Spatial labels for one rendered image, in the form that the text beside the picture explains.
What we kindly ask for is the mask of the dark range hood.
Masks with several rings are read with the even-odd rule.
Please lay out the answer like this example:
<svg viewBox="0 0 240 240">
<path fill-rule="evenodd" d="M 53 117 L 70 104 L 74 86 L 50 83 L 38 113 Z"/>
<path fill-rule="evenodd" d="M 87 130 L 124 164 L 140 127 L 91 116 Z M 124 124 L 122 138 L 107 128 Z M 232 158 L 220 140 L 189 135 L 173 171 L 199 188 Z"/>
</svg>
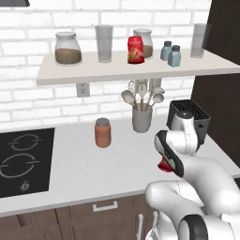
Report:
<svg viewBox="0 0 240 240">
<path fill-rule="evenodd" d="M 1 8 L 30 7 L 29 0 L 0 0 Z"/>
</svg>

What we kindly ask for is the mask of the blue-grey shaker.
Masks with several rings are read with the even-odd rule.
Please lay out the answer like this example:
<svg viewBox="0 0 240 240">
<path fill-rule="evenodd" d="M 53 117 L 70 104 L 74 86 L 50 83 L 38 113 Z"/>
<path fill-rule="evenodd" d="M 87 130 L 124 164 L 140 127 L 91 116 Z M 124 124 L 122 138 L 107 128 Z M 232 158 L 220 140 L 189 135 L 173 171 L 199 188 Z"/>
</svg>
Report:
<svg viewBox="0 0 240 240">
<path fill-rule="evenodd" d="M 165 41 L 164 46 L 161 49 L 160 59 L 163 61 L 167 61 L 171 50 L 172 50 L 172 43 L 170 41 Z"/>
<path fill-rule="evenodd" d="M 179 67 L 180 62 L 181 62 L 180 46 L 173 45 L 172 50 L 168 57 L 168 65 L 171 67 Z"/>
</svg>

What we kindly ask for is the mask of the black hob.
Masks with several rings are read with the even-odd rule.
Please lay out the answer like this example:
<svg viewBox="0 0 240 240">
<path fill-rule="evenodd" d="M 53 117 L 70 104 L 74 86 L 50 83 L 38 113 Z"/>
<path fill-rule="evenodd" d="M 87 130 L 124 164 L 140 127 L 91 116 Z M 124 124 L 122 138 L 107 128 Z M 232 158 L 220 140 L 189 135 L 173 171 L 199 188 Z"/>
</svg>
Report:
<svg viewBox="0 0 240 240">
<path fill-rule="evenodd" d="M 0 199 L 49 190 L 54 131 L 0 133 Z"/>
</svg>

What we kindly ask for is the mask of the tall clear drinking glass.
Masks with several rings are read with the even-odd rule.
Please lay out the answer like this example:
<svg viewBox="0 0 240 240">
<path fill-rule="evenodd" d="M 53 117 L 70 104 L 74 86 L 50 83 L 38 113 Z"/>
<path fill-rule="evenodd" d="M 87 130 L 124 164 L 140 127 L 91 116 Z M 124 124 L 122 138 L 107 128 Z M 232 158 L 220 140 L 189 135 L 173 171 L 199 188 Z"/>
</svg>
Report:
<svg viewBox="0 0 240 240">
<path fill-rule="evenodd" d="M 113 27 L 111 25 L 97 25 L 95 30 L 98 61 L 110 63 L 112 61 Z"/>
<path fill-rule="evenodd" d="M 193 58 L 203 57 L 203 42 L 206 24 L 196 23 L 193 29 L 190 56 Z"/>
</svg>

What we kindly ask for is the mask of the metal whisk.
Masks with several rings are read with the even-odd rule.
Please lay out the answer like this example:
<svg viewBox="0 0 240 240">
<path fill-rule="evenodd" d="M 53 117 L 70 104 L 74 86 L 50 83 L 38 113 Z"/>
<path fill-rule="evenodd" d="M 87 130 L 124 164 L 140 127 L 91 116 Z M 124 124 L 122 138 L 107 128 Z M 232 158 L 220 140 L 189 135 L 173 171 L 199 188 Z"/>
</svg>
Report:
<svg viewBox="0 0 240 240">
<path fill-rule="evenodd" d="M 133 96 L 136 96 L 137 94 L 136 83 L 133 80 L 128 82 L 127 88 L 133 94 Z"/>
</svg>

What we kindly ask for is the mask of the dark brown tall cabinet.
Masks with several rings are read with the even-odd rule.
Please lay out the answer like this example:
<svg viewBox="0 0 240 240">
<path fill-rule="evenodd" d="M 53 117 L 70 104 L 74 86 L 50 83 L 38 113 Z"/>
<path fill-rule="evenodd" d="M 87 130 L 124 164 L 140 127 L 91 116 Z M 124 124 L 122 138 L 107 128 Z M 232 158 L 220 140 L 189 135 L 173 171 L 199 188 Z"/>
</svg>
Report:
<svg viewBox="0 0 240 240">
<path fill-rule="evenodd" d="M 240 0 L 212 0 L 205 49 L 240 65 Z M 191 99 L 210 116 L 208 135 L 240 168 L 240 73 L 195 78 Z"/>
</svg>

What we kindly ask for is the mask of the red snack bag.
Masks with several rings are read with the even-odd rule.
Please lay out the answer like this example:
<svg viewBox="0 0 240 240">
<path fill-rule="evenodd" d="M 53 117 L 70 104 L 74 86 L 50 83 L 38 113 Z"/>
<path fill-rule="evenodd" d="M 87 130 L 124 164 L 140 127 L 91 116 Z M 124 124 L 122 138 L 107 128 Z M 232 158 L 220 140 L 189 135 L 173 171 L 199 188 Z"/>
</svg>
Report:
<svg viewBox="0 0 240 240">
<path fill-rule="evenodd" d="M 127 62 L 129 64 L 141 64 L 144 62 L 143 40 L 141 36 L 133 36 L 128 38 Z"/>
</svg>

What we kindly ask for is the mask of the black toaster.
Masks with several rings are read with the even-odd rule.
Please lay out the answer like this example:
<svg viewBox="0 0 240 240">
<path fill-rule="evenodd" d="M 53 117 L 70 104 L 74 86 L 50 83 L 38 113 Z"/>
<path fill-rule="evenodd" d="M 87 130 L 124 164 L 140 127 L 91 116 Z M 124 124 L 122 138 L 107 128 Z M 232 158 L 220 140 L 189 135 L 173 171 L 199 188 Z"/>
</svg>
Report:
<svg viewBox="0 0 240 240">
<path fill-rule="evenodd" d="M 167 127 L 172 128 L 172 120 L 178 112 L 190 112 L 194 116 L 194 127 L 200 144 L 204 144 L 211 117 L 191 99 L 172 100 L 168 113 Z"/>
</svg>

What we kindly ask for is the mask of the white wall outlet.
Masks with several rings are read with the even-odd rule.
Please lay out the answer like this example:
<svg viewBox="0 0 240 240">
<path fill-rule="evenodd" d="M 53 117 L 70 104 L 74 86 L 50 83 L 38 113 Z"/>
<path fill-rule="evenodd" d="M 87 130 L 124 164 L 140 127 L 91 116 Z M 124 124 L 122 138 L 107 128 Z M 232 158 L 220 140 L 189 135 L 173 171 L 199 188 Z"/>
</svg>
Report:
<svg viewBox="0 0 240 240">
<path fill-rule="evenodd" d="M 77 83 L 76 91 L 78 98 L 87 98 L 90 96 L 90 85 L 88 82 Z"/>
</svg>

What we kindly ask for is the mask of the glass jar with brown contents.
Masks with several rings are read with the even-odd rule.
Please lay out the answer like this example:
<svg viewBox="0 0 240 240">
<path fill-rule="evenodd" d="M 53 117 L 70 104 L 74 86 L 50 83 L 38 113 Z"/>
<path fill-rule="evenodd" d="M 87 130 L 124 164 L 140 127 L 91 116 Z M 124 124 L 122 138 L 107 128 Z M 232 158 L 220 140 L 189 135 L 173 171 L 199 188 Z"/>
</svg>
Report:
<svg viewBox="0 0 240 240">
<path fill-rule="evenodd" d="M 75 32 L 55 34 L 55 61 L 60 65 L 76 65 L 82 61 L 82 52 Z"/>
<path fill-rule="evenodd" d="M 150 29 L 137 28 L 133 30 L 134 36 L 140 36 L 143 43 L 144 58 L 148 59 L 153 56 L 153 41 L 151 37 L 152 31 Z"/>
</svg>

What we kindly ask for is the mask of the pale wooden-handled spoon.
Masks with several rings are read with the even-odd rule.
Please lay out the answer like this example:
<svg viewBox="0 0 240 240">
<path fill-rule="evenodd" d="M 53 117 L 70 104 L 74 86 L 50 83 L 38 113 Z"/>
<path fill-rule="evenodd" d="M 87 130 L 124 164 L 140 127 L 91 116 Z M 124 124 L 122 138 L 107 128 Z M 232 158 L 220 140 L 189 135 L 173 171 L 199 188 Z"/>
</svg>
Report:
<svg viewBox="0 0 240 240">
<path fill-rule="evenodd" d="M 147 92 L 147 86 L 144 82 L 140 83 L 139 86 L 138 86 L 138 93 L 141 97 L 141 111 L 143 111 L 143 98 L 144 98 L 144 95 L 146 94 Z"/>
<path fill-rule="evenodd" d="M 137 109 L 136 99 L 129 90 L 123 91 L 121 97 L 126 103 L 130 104 L 134 110 Z"/>
<path fill-rule="evenodd" d="M 153 100 L 154 104 L 162 102 L 164 100 L 163 96 L 164 93 L 165 91 L 161 87 L 154 88 L 149 95 L 149 98 L 144 109 L 147 110 L 150 100 Z"/>
</svg>

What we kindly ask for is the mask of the red condiment bottle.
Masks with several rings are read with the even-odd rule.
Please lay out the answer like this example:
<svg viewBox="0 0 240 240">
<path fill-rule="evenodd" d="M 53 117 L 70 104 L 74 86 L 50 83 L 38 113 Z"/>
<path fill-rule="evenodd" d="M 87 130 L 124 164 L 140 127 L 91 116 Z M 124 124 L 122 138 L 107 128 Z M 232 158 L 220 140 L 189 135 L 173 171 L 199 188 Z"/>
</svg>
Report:
<svg viewBox="0 0 240 240">
<path fill-rule="evenodd" d="M 157 166 L 166 173 L 171 173 L 173 171 L 173 169 L 171 168 L 171 166 L 168 164 L 164 157 L 161 159 Z"/>
</svg>

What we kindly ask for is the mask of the brown drawer front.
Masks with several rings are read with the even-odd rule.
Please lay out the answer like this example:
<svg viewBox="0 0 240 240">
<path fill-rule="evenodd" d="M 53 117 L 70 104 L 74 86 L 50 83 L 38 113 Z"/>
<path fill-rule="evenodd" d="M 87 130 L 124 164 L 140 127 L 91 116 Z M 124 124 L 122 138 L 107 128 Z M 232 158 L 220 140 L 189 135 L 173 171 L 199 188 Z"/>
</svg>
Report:
<svg viewBox="0 0 240 240">
<path fill-rule="evenodd" d="M 135 233 L 135 198 L 96 202 L 97 208 L 113 206 L 114 209 L 94 211 L 92 203 L 72 205 L 67 208 L 73 240 L 133 240 Z"/>
</svg>

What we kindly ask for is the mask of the grey utensil pot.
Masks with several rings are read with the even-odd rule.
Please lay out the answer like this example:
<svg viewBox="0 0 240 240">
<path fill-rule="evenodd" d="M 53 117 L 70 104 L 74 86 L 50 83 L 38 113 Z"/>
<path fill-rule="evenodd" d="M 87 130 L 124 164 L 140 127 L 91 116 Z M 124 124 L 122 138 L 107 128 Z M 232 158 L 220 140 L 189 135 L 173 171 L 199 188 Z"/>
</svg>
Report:
<svg viewBox="0 0 240 240">
<path fill-rule="evenodd" d="M 138 133 L 146 132 L 152 121 L 153 109 L 151 106 L 148 106 L 145 112 L 141 112 L 141 105 L 138 105 L 138 110 L 132 110 L 132 127 L 133 130 Z"/>
</svg>

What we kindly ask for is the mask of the white wall shelf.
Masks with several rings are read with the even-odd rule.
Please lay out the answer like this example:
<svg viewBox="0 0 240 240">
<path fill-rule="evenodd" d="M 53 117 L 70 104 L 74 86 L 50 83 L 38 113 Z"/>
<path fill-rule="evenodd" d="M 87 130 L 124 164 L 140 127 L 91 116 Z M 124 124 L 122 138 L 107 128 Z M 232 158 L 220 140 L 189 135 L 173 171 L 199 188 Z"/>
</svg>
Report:
<svg viewBox="0 0 240 240">
<path fill-rule="evenodd" d="M 111 63 L 99 63 L 96 52 L 84 52 L 79 65 L 60 66 L 51 53 L 42 60 L 36 81 L 37 85 L 57 85 L 240 73 L 239 65 L 209 51 L 203 58 L 192 58 L 190 50 L 183 49 L 179 67 L 170 67 L 159 54 L 160 50 L 154 50 L 151 59 L 131 65 L 124 51 L 113 52 Z"/>
</svg>

